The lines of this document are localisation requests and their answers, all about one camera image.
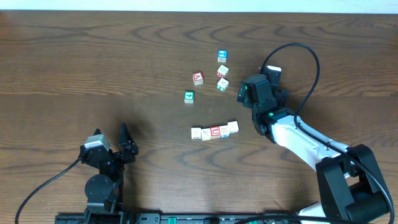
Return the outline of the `red U wooden block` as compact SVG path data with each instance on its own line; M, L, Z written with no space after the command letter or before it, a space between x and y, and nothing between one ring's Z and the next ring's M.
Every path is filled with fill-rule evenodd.
M210 128L210 135L212 139L220 138L221 131L219 126L213 126Z

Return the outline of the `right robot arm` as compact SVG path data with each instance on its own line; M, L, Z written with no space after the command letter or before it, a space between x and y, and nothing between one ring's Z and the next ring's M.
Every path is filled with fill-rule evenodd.
M320 201L296 213L300 223L344 220L369 223L395 217L387 185L372 150L336 142L305 124L286 107L289 93L279 88L280 71L262 69L240 84L237 101L252 110L256 131L293 152L317 174Z

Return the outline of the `blue-edged number 3 block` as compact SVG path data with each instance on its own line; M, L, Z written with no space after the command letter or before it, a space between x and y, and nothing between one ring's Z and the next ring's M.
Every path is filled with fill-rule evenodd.
M220 137L227 138L230 135L230 130L228 125L220 126Z

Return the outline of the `plain cream wooden block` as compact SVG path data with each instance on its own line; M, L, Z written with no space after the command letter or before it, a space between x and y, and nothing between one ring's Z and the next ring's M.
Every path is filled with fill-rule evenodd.
M228 122L228 129L230 133L237 133L239 131L239 125L237 121Z

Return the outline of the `cream block with yellow side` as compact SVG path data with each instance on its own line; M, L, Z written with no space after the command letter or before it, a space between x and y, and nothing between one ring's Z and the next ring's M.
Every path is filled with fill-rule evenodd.
M191 128L191 137L192 139L201 139L201 128Z

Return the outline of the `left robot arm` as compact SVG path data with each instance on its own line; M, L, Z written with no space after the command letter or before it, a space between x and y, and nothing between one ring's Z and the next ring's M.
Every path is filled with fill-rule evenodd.
M121 125L119 146L122 150L114 152L99 129L80 146L78 158L81 163L99 170L85 185L86 209L90 216L116 215L121 218L126 213L123 209L124 166L133 163L139 152L126 123Z

